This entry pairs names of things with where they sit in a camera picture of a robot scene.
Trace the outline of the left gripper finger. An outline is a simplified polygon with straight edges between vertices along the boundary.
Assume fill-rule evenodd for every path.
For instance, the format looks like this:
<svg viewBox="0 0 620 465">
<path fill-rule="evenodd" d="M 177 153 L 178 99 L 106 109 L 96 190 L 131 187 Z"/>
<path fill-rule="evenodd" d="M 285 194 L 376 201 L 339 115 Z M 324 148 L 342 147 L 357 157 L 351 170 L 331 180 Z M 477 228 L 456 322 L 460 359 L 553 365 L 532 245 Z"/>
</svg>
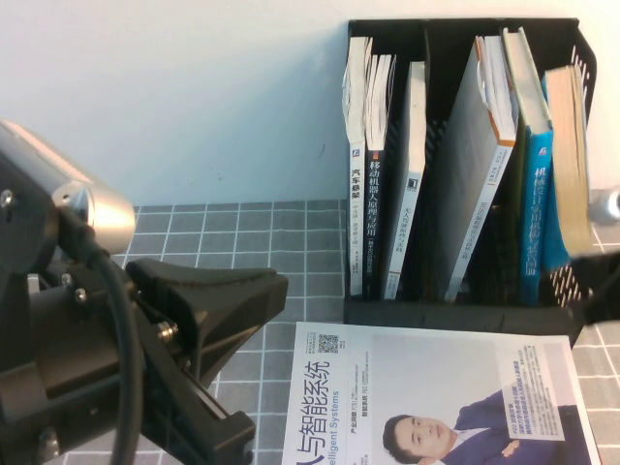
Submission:
<svg viewBox="0 0 620 465">
<path fill-rule="evenodd" d="M 256 425 L 246 414 L 237 412 L 225 418 L 199 414 L 188 426 L 189 451 L 184 464 L 251 464 Z"/>
</svg>

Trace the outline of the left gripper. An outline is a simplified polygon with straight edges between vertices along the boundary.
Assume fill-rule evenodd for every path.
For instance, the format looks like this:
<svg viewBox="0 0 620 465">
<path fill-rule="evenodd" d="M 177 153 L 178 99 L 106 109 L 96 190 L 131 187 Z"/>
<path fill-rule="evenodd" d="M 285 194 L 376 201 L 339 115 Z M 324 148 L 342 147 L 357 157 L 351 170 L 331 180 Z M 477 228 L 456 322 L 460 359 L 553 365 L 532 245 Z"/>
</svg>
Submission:
<svg viewBox="0 0 620 465">
<path fill-rule="evenodd" d="M 196 378 L 212 382 L 284 310 L 289 280 L 272 268 L 195 268 L 149 258 L 128 263 L 126 272 L 147 313 L 175 328 L 169 349 L 136 310 L 143 404 L 132 417 L 139 434 L 183 462 L 190 420 L 226 417 Z M 103 289 L 89 312 L 61 287 L 30 294 L 25 276 L 2 273 L 2 463 L 44 464 L 110 431 L 121 421 L 120 394 Z"/>
</svg>

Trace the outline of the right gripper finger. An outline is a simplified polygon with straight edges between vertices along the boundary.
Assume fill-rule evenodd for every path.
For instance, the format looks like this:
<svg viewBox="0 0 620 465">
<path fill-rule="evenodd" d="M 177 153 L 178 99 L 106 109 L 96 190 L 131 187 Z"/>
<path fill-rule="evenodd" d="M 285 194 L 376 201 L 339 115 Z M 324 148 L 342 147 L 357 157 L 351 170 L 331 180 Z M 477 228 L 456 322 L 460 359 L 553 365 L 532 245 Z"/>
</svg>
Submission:
<svg viewBox="0 0 620 465">
<path fill-rule="evenodd" d="M 618 251 L 574 260 L 572 267 L 577 284 L 584 291 L 619 284 Z"/>
<path fill-rule="evenodd" d="M 583 308 L 584 322 L 594 325 L 605 322 L 618 322 L 619 288 L 600 288 L 588 298 Z"/>
</svg>

